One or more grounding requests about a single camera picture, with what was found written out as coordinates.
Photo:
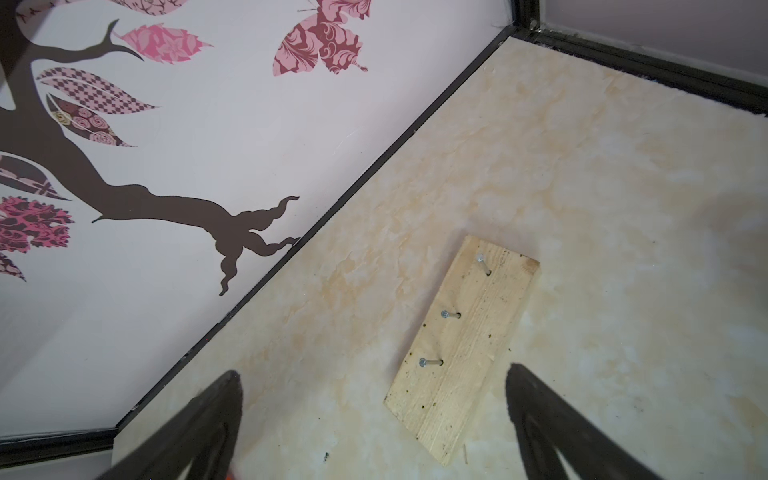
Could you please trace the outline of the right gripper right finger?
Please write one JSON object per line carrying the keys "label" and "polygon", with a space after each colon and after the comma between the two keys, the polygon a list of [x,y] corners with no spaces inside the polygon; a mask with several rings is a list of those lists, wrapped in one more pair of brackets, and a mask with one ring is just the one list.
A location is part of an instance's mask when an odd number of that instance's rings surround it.
{"label": "right gripper right finger", "polygon": [[596,428],[522,364],[505,380],[507,409],[529,479],[566,479],[568,463],[581,479],[659,476]]}

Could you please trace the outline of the wooden block with nails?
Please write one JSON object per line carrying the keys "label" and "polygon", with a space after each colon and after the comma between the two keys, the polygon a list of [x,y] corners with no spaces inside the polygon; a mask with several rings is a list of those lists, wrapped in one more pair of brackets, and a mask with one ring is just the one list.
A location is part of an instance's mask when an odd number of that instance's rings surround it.
{"label": "wooden block with nails", "polygon": [[[476,261],[482,253],[492,270]],[[384,404],[441,465],[460,450],[498,360],[526,310],[538,260],[468,235],[421,321]],[[461,319],[442,318],[443,310]],[[443,366],[418,365],[420,358]]]}

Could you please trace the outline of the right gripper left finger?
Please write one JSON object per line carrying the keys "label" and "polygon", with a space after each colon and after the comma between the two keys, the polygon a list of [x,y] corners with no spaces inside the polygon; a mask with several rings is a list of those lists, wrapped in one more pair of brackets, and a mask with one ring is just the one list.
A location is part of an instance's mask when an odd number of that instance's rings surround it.
{"label": "right gripper left finger", "polygon": [[226,479],[242,418],[240,375],[229,370],[102,479]]}

